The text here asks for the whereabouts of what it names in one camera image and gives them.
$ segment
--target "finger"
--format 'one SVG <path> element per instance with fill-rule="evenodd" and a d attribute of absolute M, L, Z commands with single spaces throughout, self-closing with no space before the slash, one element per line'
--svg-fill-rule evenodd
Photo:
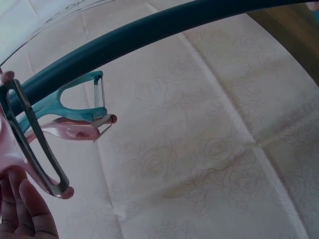
<path fill-rule="evenodd" d="M 317 11 L 319 10 L 319 2 L 318 1 L 315 1 L 315 2 L 308 2 L 306 3 L 308 8 L 311 10 L 311 11 Z"/>
<path fill-rule="evenodd" d="M 34 237 L 39 239 L 58 238 L 53 216 L 38 191 L 27 179 L 21 182 L 19 190 L 22 200 L 32 217 Z"/>
<path fill-rule="evenodd" d="M 6 81 L 12 80 L 14 78 L 14 72 L 13 71 L 6 71 L 1 74 L 1 81 L 4 83 Z"/>
<path fill-rule="evenodd" d="M 0 224 L 0 233 L 13 233 L 19 225 L 16 213 L 14 195 L 11 189 L 9 176 L 6 175 L 1 179 L 2 193 L 2 223 Z"/>
<path fill-rule="evenodd" d="M 19 235 L 34 235 L 34 226 L 32 217 L 23 203 L 19 192 L 19 186 L 23 179 L 26 179 L 26 172 L 22 168 L 12 168 L 9 172 L 9 180 L 16 204 L 16 213 L 18 216 L 19 226 L 15 230 L 15 234 Z"/>

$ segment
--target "curved handle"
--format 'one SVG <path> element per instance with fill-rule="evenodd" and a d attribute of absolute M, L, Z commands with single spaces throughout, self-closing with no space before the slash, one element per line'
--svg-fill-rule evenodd
<path fill-rule="evenodd" d="M 57 122 L 50 122 L 41 126 L 43 132 L 49 133 L 65 140 L 96 140 L 100 132 L 90 125 L 71 125 Z M 29 130 L 25 135 L 29 143 L 36 139 L 33 130 Z"/>

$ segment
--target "white tablecloth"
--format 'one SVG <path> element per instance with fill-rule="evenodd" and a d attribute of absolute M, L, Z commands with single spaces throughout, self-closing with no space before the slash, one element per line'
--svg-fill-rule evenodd
<path fill-rule="evenodd" d="M 84 43 L 181 3 L 116 0 L 82 11 L 2 69 L 23 82 Z M 66 201 L 43 193 L 61 238 L 318 237 L 319 89 L 247 15 L 99 69 L 118 122 L 96 144 L 47 136 L 75 188 Z M 86 86 L 63 99 L 93 106 Z"/>

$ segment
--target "pink plastic handle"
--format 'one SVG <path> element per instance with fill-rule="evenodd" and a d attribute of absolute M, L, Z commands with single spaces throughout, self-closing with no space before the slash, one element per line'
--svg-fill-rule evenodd
<path fill-rule="evenodd" d="M 117 117 L 111 115 L 110 119 L 105 124 L 116 123 Z M 100 136 L 100 131 L 91 126 L 91 123 L 81 120 L 70 120 L 64 117 L 57 118 L 52 122 L 41 125 L 43 132 L 65 140 L 92 140 L 95 141 Z M 29 130 L 24 134 L 29 143 L 36 139 L 33 130 Z"/>
<path fill-rule="evenodd" d="M 42 125 L 41 129 L 43 132 L 65 140 L 96 140 L 100 135 L 99 130 L 95 127 L 67 123 L 50 122 Z M 36 138 L 33 130 L 29 130 L 24 136 L 29 143 Z"/>

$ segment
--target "rose pattern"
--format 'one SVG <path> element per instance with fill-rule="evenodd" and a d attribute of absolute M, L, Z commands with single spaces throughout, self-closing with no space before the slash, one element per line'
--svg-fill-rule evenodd
<path fill-rule="evenodd" d="M 261 88 L 259 84 L 250 79 L 241 79 L 231 88 L 232 94 L 237 97 L 241 106 L 253 106 L 261 96 Z"/>
<path fill-rule="evenodd" d="M 257 134 L 260 131 L 261 120 L 256 116 L 242 116 L 244 126 L 251 134 Z"/>
<path fill-rule="evenodd" d="M 222 171 L 234 160 L 233 147 L 220 138 L 202 139 L 195 149 L 196 166 L 199 169 Z"/>
<path fill-rule="evenodd" d="M 175 164 L 174 154 L 168 148 L 148 150 L 143 155 L 142 174 L 151 178 L 165 177 L 174 171 Z"/>
<path fill-rule="evenodd" d="M 134 132 L 123 131 L 111 140 L 113 150 L 122 157 L 139 157 L 144 153 L 145 142 L 142 137 Z"/>
<path fill-rule="evenodd" d="M 148 110 L 156 110 L 166 100 L 167 85 L 160 80 L 152 80 L 147 83 L 139 83 L 136 88 L 136 99 L 142 107 Z"/>
<path fill-rule="evenodd" d="M 225 197 L 238 202 L 258 200 L 264 195 L 266 182 L 265 173 L 253 164 L 235 165 L 227 170 L 223 180 Z"/>
<path fill-rule="evenodd" d="M 155 228 L 154 234 L 150 239 L 193 239 L 195 235 L 192 222 L 186 222 L 178 225 L 174 220 L 169 220 L 163 225 Z"/>
<path fill-rule="evenodd" d="M 276 180 L 272 195 L 274 203 L 280 207 L 289 206 L 292 202 L 298 207 L 305 193 L 303 178 L 288 172 Z"/>
<path fill-rule="evenodd" d="M 212 44 L 230 43 L 232 40 L 232 37 L 223 30 L 206 32 L 202 38 Z"/>
<path fill-rule="evenodd" d="M 237 54 L 243 55 L 244 53 L 259 53 L 260 43 L 258 38 L 254 35 L 237 37 L 233 41 L 233 46 L 237 50 Z"/>
<path fill-rule="evenodd" d="M 307 138 L 314 142 L 319 138 L 319 119 L 313 119 L 306 124 L 305 131 Z"/>
<path fill-rule="evenodd" d="M 306 145 L 309 142 L 305 127 L 299 116 L 283 116 L 277 126 L 277 134 L 280 139 L 293 146 Z"/>
<path fill-rule="evenodd" d="M 175 88 L 187 83 L 191 83 L 198 75 L 201 74 L 202 69 L 194 61 L 192 55 L 186 54 L 184 60 L 172 60 L 161 71 L 152 70 L 154 80 L 165 82 L 168 88 Z"/>
<path fill-rule="evenodd" d="M 309 190 L 314 195 L 319 195 L 319 164 L 310 167 Z"/>
<path fill-rule="evenodd" d="M 207 115 L 217 116 L 224 110 L 223 104 L 216 98 L 211 100 L 211 105 L 207 110 Z"/>

